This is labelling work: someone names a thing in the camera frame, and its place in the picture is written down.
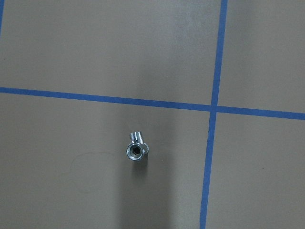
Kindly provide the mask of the chrome pipe fitting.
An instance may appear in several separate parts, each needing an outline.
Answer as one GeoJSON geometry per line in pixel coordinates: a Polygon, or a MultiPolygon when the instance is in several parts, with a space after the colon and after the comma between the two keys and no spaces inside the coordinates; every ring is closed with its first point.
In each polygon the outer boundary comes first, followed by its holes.
{"type": "Polygon", "coordinates": [[[141,131],[130,133],[130,141],[126,149],[130,160],[139,161],[149,153],[149,146],[144,142],[141,131]]]}

